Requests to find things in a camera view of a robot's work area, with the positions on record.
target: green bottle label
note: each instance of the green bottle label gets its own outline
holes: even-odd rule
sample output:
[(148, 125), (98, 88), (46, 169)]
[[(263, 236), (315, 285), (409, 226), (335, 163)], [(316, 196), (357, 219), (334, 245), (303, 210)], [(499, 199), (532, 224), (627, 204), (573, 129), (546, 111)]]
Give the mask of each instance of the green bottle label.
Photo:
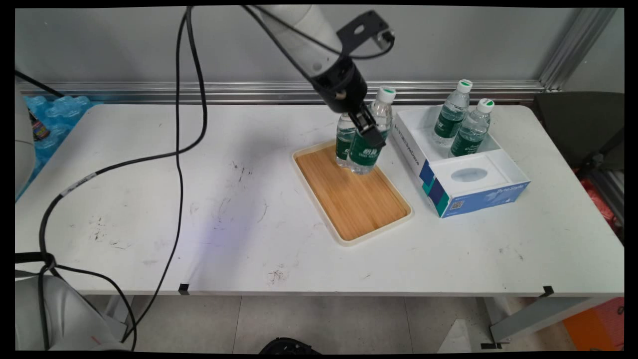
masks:
[[(381, 136), (384, 140), (387, 139), (388, 131), (383, 131)], [(357, 131), (352, 146), (350, 146), (350, 158), (358, 165), (372, 166), (379, 158), (379, 153), (381, 153), (381, 149), (369, 147), (366, 140)]]
[(456, 157), (470, 155), (477, 152), (477, 149), (479, 149), (481, 142), (483, 142), (483, 139), (480, 139), (478, 141), (471, 141), (459, 134), (454, 138), (454, 142), (452, 143), (450, 151)]
[(337, 157), (342, 160), (348, 159), (348, 152), (350, 151), (350, 145), (352, 144), (352, 139), (344, 140), (337, 137)]
[(434, 132), (444, 139), (451, 139), (459, 131), (464, 115), (465, 112), (450, 111), (446, 106), (443, 106), (434, 126)]

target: blue box label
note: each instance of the blue box label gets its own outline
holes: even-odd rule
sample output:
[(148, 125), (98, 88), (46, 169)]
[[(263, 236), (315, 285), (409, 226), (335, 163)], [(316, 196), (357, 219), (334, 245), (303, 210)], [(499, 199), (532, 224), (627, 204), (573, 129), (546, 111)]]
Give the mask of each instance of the blue box label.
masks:
[(528, 181), (518, 185), (452, 198), (442, 218), (474, 212), (482, 210), (483, 208), (498, 206), (499, 204), (514, 202), (518, 198), (519, 194), (521, 194), (521, 192), (524, 191), (529, 184), (530, 182)]

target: white bottle cap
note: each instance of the white bottle cap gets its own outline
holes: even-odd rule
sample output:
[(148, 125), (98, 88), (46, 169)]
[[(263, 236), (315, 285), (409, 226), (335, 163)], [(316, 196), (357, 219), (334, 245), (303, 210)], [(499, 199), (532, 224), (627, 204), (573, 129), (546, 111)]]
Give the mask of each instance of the white bottle cap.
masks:
[(460, 93), (468, 93), (472, 89), (472, 81), (470, 80), (460, 80), (456, 85), (456, 91)]
[(494, 109), (494, 101), (489, 98), (482, 98), (481, 101), (478, 102), (477, 110), (480, 112), (489, 114)]
[(376, 99), (381, 102), (392, 103), (396, 95), (397, 91), (395, 89), (388, 86), (381, 86), (376, 93)]

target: robotic arm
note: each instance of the robotic arm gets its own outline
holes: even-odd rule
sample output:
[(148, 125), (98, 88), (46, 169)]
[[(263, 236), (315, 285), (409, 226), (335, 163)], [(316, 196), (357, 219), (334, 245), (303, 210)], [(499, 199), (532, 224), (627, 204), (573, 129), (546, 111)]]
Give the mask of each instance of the robotic arm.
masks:
[[(290, 61), (313, 85), (326, 105), (338, 113), (347, 112), (359, 133), (371, 147), (385, 145), (376, 121), (364, 104), (366, 81), (355, 66), (350, 53), (372, 38), (381, 54), (390, 50), (394, 35), (386, 22), (374, 11), (367, 11), (335, 33), (318, 5), (261, 5), (266, 32), (287, 52)], [(330, 51), (302, 37), (299, 32), (327, 45)], [(374, 58), (364, 56), (354, 58)]]

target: qr code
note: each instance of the qr code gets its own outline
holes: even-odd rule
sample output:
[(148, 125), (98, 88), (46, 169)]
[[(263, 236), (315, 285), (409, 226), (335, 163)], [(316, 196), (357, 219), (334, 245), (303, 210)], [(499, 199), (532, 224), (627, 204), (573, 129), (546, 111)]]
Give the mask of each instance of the qr code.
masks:
[(463, 205), (463, 203), (464, 203), (464, 202), (465, 202), (465, 201), (458, 201), (458, 202), (454, 202), (454, 203), (452, 203), (452, 207), (451, 207), (450, 209), (451, 209), (451, 210), (455, 210), (455, 209), (457, 209), (457, 208), (460, 208), (460, 207)]

